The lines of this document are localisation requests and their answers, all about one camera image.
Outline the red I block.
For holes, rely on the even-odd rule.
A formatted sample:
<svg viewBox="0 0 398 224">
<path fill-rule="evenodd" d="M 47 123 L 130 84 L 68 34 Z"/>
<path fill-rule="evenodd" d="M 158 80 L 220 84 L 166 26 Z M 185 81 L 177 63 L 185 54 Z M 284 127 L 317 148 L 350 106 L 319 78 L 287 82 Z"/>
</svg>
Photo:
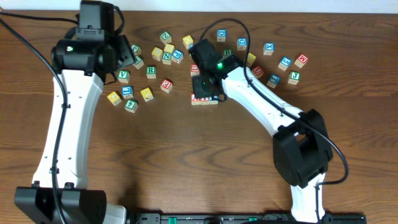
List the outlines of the red I block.
<svg viewBox="0 0 398 224">
<path fill-rule="evenodd" d="M 208 97 L 200 98 L 200 104 L 201 105 L 209 105 L 210 104 L 210 99 Z"/>
</svg>

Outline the blue 2 block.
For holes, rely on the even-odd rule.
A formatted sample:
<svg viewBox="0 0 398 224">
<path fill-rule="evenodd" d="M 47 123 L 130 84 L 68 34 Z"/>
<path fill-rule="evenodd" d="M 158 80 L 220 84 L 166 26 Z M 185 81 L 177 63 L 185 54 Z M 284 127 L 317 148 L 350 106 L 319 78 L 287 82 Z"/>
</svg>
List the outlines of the blue 2 block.
<svg viewBox="0 0 398 224">
<path fill-rule="evenodd" d="M 215 105 L 218 104 L 219 96 L 211 96 L 209 97 L 209 104 Z"/>
</svg>

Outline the red A block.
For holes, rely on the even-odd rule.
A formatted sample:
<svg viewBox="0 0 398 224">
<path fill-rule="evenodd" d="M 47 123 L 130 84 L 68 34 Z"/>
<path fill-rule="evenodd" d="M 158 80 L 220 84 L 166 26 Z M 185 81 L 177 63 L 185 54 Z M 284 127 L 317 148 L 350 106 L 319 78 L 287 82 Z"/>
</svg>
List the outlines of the red A block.
<svg viewBox="0 0 398 224">
<path fill-rule="evenodd" d="M 191 94 L 191 104 L 192 105 L 199 105 L 201 102 L 200 102 L 200 99 L 199 98 L 196 98 L 195 97 L 195 94 L 194 93 L 192 93 Z"/>
</svg>

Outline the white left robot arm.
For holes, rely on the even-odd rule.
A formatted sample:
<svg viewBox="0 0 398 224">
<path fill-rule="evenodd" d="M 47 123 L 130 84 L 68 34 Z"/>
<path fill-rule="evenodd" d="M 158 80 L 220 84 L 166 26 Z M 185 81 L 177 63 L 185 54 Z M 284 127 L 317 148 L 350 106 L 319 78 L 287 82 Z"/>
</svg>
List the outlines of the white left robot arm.
<svg viewBox="0 0 398 224">
<path fill-rule="evenodd" d="M 107 74 L 135 62 L 120 9 L 82 1 L 78 24 L 59 40 L 47 62 L 54 98 L 44 152 L 29 187 L 14 202 L 35 223 L 129 223 L 128 209 L 109 203 L 102 190 L 88 188 L 88 145 L 97 102 Z"/>
</svg>

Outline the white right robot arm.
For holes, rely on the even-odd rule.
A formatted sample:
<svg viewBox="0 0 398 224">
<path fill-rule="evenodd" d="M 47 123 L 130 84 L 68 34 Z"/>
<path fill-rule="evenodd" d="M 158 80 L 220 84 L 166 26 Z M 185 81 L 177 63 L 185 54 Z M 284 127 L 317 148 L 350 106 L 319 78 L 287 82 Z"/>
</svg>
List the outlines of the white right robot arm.
<svg viewBox="0 0 398 224">
<path fill-rule="evenodd" d="M 200 74 L 192 79 L 197 98 L 224 95 L 247 109 L 269 132 L 273 161 L 290 185 L 291 214 L 298 222 L 315 223 L 325 216 L 322 187 L 333 158 L 322 116 L 304 113 L 263 85 L 235 55 L 223 57 L 206 39 L 188 50 Z"/>
</svg>

